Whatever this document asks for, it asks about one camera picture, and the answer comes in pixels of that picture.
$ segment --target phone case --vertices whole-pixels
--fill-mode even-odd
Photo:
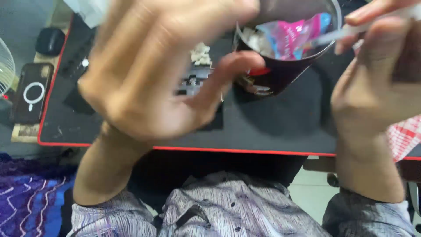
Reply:
[[[41,120],[54,66],[51,63],[28,63],[22,68],[13,99],[10,120],[19,124],[36,124]]]

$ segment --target red trim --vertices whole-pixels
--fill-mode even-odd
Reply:
[[[53,87],[54,87],[54,82],[56,81],[56,76],[57,73],[59,72],[59,68],[60,68],[60,63],[61,63],[61,57],[63,56],[63,52],[64,52],[64,48],[66,48],[66,42],[67,42],[67,38],[69,37],[71,28],[72,28],[72,24],[73,24],[73,18],[74,18],[74,14],[72,15],[72,19],[70,20],[70,24],[69,24],[69,30],[67,31],[66,37],[64,39],[64,44],[63,47],[61,48],[61,52],[60,52],[60,56],[59,56],[59,61],[57,62],[57,68],[56,68],[56,72],[54,73],[53,78],[51,79],[51,83],[50,83],[50,89],[48,90],[48,94],[47,94],[47,98],[45,100],[45,104],[44,104],[44,111],[43,111],[43,116],[41,118],[41,122],[40,122],[40,130],[38,131],[38,144],[40,145],[52,145],[54,143],[45,143],[42,142],[40,137],[41,137],[41,132],[43,130],[43,124],[44,124],[44,120],[45,120],[45,115],[47,114],[47,109],[48,109],[48,102],[50,101],[50,96],[51,96],[51,92],[53,91]]]
[[[63,56],[63,51],[66,46],[67,37],[70,34],[72,28],[72,21],[70,22],[69,31],[66,34],[66,39],[64,40],[63,48],[60,52],[59,62],[57,64],[57,70],[54,73],[53,79],[51,80],[50,90],[47,94],[47,99],[45,100],[44,112],[41,118],[40,130],[38,132],[38,144],[44,146],[73,146],[73,147],[88,147],[91,146],[89,143],[46,143],[40,140],[41,131],[43,129],[45,115],[48,109],[48,102],[50,100],[50,95],[53,90],[54,81],[56,80],[57,73],[60,68],[61,57]],[[314,153],[314,152],[294,152],[294,151],[264,151],[264,150],[242,150],[242,149],[218,149],[218,148],[195,148],[195,147],[171,147],[171,146],[154,146],[154,149],[157,150],[168,150],[168,151],[209,151],[209,152],[231,152],[231,153],[249,153],[249,154],[274,154],[274,155],[296,155],[296,156],[336,156],[336,154],[331,153]],[[418,160],[421,161],[421,157],[405,157],[406,160]]]

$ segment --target shirt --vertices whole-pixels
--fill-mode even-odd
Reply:
[[[407,207],[407,201],[382,203],[341,190],[320,225],[279,183],[219,172],[173,190],[160,229],[144,203],[124,190],[95,207],[73,204],[68,236],[415,236]]]

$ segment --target pink snack bag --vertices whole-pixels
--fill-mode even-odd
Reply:
[[[331,21],[328,13],[318,13],[313,18],[294,23],[268,22],[256,26],[271,43],[276,59],[299,60],[305,53],[301,49],[307,41],[324,34]]]

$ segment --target purple fabric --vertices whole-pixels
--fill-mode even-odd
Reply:
[[[57,236],[75,172],[0,153],[0,236]]]

